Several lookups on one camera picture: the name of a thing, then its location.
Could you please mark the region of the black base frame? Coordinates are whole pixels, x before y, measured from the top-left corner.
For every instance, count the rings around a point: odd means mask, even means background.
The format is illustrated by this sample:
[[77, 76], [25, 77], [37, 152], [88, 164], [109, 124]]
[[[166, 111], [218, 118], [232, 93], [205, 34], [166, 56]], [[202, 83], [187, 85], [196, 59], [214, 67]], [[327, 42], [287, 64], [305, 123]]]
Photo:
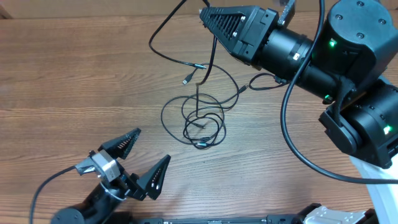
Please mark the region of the black base frame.
[[361, 212], [344, 212], [330, 210], [319, 203], [312, 203], [296, 214], [266, 215], [264, 217], [134, 218], [129, 212], [116, 212], [107, 222], [116, 224], [378, 224], [379, 220], [372, 208]]

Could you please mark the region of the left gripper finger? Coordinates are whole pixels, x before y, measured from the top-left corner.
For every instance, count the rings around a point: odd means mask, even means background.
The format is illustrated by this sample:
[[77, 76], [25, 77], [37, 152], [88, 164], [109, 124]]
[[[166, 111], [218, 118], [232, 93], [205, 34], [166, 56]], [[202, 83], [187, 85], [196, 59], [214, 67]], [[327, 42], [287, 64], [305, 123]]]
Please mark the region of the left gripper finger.
[[98, 151], [106, 151], [113, 159], [126, 159], [140, 133], [141, 130], [139, 128], [133, 129], [122, 136], [102, 143]]
[[137, 184], [152, 200], [156, 200], [161, 194], [170, 160], [171, 156], [167, 154], [137, 181]]

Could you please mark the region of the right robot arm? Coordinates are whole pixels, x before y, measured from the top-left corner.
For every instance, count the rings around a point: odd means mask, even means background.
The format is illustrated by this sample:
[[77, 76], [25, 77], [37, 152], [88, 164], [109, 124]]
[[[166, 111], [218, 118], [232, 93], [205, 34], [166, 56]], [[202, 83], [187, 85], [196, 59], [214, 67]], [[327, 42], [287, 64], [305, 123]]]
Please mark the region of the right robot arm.
[[[323, 1], [319, 6], [313, 39], [288, 28], [294, 1], [282, 13], [259, 6], [205, 7], [200, 19], [232, 57], [287, 85], [280, 125], [293, 154], [321, 175], [366, 185], [374, 205], [356, 213], [313, 205], [290, 222], [396, 223], [397, 87], [383, 73], [397, 54], [397, 29], [379, 1], [338, 1], [329, 11]], [[359, 177], [323, 169], [295, 147], [286, 122], [295, 86], [323, 100], [319, 120], [326, 135], [350, 157]]]

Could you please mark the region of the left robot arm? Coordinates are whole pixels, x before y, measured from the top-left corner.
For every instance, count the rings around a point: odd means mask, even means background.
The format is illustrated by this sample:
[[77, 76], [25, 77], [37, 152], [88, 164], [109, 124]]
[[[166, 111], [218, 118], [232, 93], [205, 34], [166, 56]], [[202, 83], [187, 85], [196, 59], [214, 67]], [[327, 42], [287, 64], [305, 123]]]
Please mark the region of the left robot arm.
[[73, 168], [80, 174], [94, 172], [99, 184], [82, 203], [59, 210], [52, 223], [106, 223], [119, 205], [127, 198], [143, 201], [146, 197], [156, 200], [161, 194], [166, 170], [171, 160], [166, 155], [145, 174], [129, 174], [118, 162], [126, 159], [137, 141], [139, 128], [106, 141], [97, 152]]

